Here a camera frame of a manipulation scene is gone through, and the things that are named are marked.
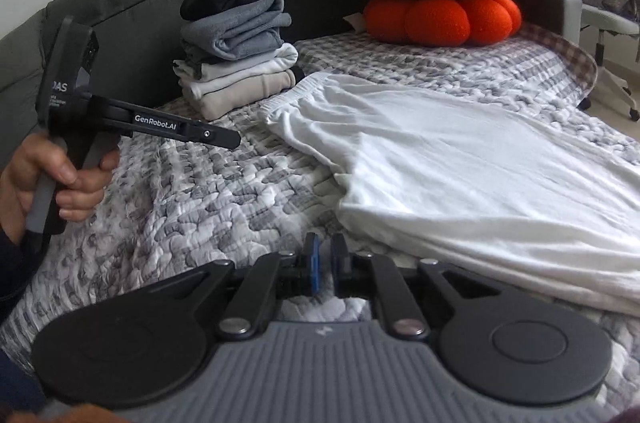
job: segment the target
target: black circular cover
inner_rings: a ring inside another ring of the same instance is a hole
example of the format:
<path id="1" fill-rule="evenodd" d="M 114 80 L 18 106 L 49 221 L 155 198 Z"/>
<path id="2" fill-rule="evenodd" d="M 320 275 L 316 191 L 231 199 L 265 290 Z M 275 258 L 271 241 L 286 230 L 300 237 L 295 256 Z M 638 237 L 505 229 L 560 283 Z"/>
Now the black circular cover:
<path id="1" fill-rule="evenodd" d="M 180 302 L 150 296 L 82 308 L 46 326 L 31 360 L 50 394 L 126 408 L 176 389 L 198 369 L 206 337 Z"/>
<path id="2" fill-rule="evenodd" d="M 526 406 L 593 392 L 611 361 L 611 343 L 598 326 L 520 292 L 460 302 L 438 347 L 444 365 L 463 383 Z"/>

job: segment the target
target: caster wheel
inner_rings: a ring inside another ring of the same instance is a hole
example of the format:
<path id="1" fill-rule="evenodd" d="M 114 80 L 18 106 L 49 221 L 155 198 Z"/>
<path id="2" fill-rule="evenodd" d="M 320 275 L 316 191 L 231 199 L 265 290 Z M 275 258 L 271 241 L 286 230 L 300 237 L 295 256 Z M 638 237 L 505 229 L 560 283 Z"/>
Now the caster wheel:
<path id="1" fill-rule="evenodd" d="M 591 100 L 589 98 L 584 98 L 578 104 L 578 110 L 587 110 L 591 106 Z"/>

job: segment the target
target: beige folded garment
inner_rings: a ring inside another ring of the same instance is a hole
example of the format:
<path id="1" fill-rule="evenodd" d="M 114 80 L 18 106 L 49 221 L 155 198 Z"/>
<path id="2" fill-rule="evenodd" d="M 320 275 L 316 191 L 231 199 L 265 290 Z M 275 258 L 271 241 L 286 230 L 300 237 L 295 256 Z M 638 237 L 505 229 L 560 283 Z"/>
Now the beige folded garment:
<path id="1" fill-rule="evenodd" d="M 296 77 L 290 69 L 271 74 L 249 76 L 228 87 L 205 94 L 195 99 L 188 86 L 182 88 L 182 94 L 191 106 L 205 119 L 213 120 L 224 116 L 230 110 L 254 103 L 296 85 Z"/>

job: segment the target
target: quilted blanket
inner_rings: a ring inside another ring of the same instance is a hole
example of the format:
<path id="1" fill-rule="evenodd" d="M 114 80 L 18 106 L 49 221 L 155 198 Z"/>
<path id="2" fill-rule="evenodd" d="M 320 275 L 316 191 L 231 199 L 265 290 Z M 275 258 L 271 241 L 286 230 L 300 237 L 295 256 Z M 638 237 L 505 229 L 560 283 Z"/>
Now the quilted blanket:
<path id="1" fill-rule="evenodd" d="M 391 46 L 368 35 L 304 40 L 296 47 L 305 72 L 334 70 L 372 82 L 415 85 L 535 117 L 640 164 L 640 146 L 575 106 L 593 86 L 587 54 L 535 26 L 482 48 Z M 216 124 L 238 130 L 234 151 L 148 135 L 124 138 L 122 159 L 95 215 L 54 237 L 40 270 L 0 327 L 0 347 L 26 369 L 40 328 L 67 311 L 118 295 L 214 259 L 250 265 L 270 251 L 298 248 L 307 231 L 326 240 L 344 231 L 334 216 L 343 192 L 328 168 L 295 151 L 257 120 L 259 104 Z M 164 108 L 195 116 L 184 100 Z M 346 233 L 352 251 L 414 259 Z M 640 402 L 640 321 L 589 310 L 613 341 L 613 363 L 598 399 L 617 410 Z M 308 321 L 370 317 L 361 299 L 284 302 L 279 316 Z"/>

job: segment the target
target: orange pumpkin pillow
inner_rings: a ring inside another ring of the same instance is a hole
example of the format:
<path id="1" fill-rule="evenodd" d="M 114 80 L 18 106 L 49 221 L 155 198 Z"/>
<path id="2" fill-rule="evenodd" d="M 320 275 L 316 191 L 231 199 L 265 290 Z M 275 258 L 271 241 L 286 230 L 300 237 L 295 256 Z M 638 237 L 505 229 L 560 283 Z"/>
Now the orange pumpkin pillow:
<path id="1" fill-rule="evenodd" d="M 369 34 L 382 42 L 437 47 L 493 44 L 522 23 L 511 0 L 371 0 L 364 19 Z"/>

